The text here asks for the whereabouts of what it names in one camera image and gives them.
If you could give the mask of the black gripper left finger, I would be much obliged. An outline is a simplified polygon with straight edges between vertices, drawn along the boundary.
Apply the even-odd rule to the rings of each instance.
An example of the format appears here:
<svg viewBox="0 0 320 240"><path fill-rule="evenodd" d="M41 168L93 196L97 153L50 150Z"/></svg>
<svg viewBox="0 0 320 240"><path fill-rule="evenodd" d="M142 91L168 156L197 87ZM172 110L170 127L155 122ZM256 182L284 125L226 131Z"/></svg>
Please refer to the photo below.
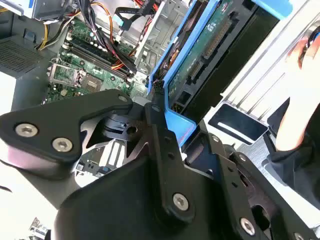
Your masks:
<svg viewBox="0 0 320 240"><path fill-rule="evenodd" d="M87 147L101 143L98 124L107 117L129 119L132 100L111 89L6 113L0 118L0 139L7 164L49 180L68 177ZM164 111L149 102L143 108L141 127L148 116Z"/></svg>

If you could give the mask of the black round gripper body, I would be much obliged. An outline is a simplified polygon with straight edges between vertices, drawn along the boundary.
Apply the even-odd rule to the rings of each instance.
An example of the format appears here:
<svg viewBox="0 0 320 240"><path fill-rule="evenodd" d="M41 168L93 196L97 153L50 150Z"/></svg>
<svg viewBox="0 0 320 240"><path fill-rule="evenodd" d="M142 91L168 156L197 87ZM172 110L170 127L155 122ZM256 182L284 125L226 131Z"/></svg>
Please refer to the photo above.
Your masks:
<svg viewBox="0 0 320 240"><path fill-rule="evenodd" d="M223 240L211 179L182 161L160 115L127 128L126 161L61 205L54 240Z"/></svg>

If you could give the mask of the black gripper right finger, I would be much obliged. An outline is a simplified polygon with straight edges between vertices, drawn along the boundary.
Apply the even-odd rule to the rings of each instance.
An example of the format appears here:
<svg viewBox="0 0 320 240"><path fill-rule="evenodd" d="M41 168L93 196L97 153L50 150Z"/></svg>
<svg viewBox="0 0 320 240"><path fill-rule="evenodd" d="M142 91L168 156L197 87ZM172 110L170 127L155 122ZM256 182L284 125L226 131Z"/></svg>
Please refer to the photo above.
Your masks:
<svg viewBox="0 0 320 240"><path fill-rule="evenodd" d="M214 223L224 240L313 240L295 213L250 159L199 125L183 145L186 165L215 187Z"/></svg>

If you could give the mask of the person hand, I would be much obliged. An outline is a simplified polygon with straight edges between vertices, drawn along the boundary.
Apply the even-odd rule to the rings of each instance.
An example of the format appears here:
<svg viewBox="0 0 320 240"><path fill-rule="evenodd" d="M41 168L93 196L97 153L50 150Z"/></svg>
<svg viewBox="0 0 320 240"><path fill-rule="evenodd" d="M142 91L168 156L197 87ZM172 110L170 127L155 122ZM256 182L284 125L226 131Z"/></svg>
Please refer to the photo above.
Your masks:
<svg viewBox="0 0 320 240"><path fill-rule="evenodd" d="M291 100L320 103L320 38L304 51L307 36L301 38L286 57L286 76Z"/></svg>

